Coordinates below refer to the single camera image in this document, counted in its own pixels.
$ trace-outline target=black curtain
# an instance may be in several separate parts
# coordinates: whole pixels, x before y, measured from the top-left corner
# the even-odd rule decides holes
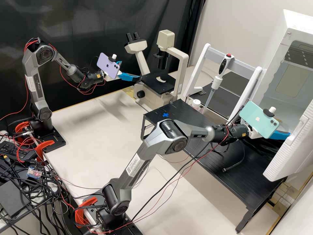
[[[137,31],[148,48],[144,55],[152,72],[157,70],[153,54],[157,52],[157,34],[168,29],[175,33],[175,47],[190,53],[203,0],[2,0],[0,2],[0,118],[18,111],[26,100],[22,68],[23,48],[32,37],[51,43],[70,62],[79,67],[97,68],[96,55],[117,54],[121,70],[140,74],[134,55],[126,53],[125,34]],[[168,72],[178,61],[169,59]],[[80,94],[66,84],[57,63],[39,69],[46,101],[52,111],[133,83],[121,80],[97,87],[90,96]],[[4,119],[4,124],[29,116],[29,106],[18,115]]]

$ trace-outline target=small bottle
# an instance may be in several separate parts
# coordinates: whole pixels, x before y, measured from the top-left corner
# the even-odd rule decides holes
[[[198,112],[201,111],[201,108],[200,108],[200,104],[201,104],[201,101],[200,100],[193,100],[191,106],[193,107],[193,109],[197,110]]]

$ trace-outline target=red clamp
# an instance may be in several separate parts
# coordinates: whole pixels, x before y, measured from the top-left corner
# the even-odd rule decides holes
[[[79,207],[83,206],[91,206],[92,204],[95,204],[98,201],[96,197],[92,197],[86,201],[84,201],[82,204],[79,205]],[[78,209],[75,211],[75,222],[78,224],[87,224],[86,220],[84,219],[84,209]]]
[[[23,128],[28,127],[29,125],[30,125],[30,124],[29,124],[28,121],[21,122],[21,123],[19,123],[19,124],[16,125],[16,127],[15,127],[15,132],[16,132],[16,133],[22,132],[22,131],[23,131]],[[17,141],[21,143],[21,142],[23,142],[23,138],[22,138],[22,137],[18,137],[18,138],[17,138]]]
[[[36,148],[35,148],[35,151],[38,155],[37,157],[37,162],[42,162],[43,161],[43,154],[42,154],[42,150],[47,147],[47,146],[50,146],[50,145],[53,145],[54,144],[54,141],[53,140],[47,140],[45,142],[42,142],[41,144],[39,144]]]

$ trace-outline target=robotic arm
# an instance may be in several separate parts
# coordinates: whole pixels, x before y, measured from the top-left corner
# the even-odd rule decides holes
[[[26,44],[22,64],[25,71],[25,78],[31,96],[31,110],[37,120],[41,122],[44,130],[52,130],[52,112],[45,100],[38,68],[49,61],[56,61],[66,74],[83,89],[104,81],[105,74],[102,71],[90,74],[83,74],[74,64],[70,64],[50,44],[40,38],[32,39]]]
[[[111,179],[102,189],[107,207],[99,211],[102,225],[110,227],[112,221],[123,218],[131,201],[131,189],[148,167],[156,154],[166,155],[184,149],[192,138],[201,138],[206,142],[220,143],[227,135],[226,126],[208,126],[206,128],[185,124],[178,120],[165,119],[157,123],[154,130],[143,141],[119,178]],[[249,136],[244,124],[229,128],[229,136],[222,145],[244,139]]]

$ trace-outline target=white enclosure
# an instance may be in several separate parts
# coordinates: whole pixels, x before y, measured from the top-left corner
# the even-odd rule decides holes
[[[290,132],[264,176],[271,181],[313,164],[313,17],[284,10],[265,51],[265,69],[252,94]]]

